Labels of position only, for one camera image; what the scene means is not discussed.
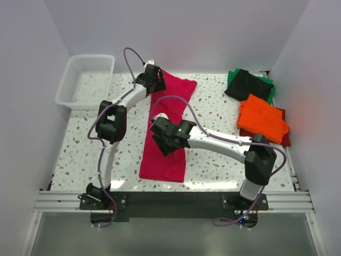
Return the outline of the crimson pink t shirt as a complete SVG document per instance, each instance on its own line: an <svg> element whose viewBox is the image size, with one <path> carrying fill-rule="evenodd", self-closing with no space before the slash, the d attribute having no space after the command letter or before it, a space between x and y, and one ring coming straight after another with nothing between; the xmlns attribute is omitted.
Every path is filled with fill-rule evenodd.
<svg viewBox="0 0 341 256"><path fill-rule="evenodd" d="M163 71L166 89L153 93L148 130L144 142L139 177L141 179L183 182L186 169L185 150L176 128L191 99L196 81L181 79Z"/></svg>

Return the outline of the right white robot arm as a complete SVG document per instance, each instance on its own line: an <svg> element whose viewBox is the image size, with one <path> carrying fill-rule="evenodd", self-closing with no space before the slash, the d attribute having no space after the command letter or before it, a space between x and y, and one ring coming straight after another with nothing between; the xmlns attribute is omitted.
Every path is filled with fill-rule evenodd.
<svg viewBox="0 0 341 256"><path fill-rule="evenodd" d="M163 113L152 119L149 131L164 156L181 148L194 148L225 155L242 163L245 180L237 202L245 210L256 204L259 192L268 185L277 158L274 147L262 135L233 137L201 129L198 123L187 120L176 125Z"/></svg>

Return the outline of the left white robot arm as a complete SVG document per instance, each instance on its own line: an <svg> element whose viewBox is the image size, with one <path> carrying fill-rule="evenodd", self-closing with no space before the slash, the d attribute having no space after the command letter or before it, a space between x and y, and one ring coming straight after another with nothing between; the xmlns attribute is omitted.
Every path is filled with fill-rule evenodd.
<svg viewBox="0 0 341 256"><path fill-rule="evenodd" d="M144 72L133 82L133 88L113 102L103 100L100 103L98 116L87 135L90 140L102 143L97 166L99 186L90 183L86 187L86 195L98 209L105 209L112 203L109 195L111 168L116 149L127 131L127 113L147 96L166 89L163 71L154 60L144 64Z"/></svg>

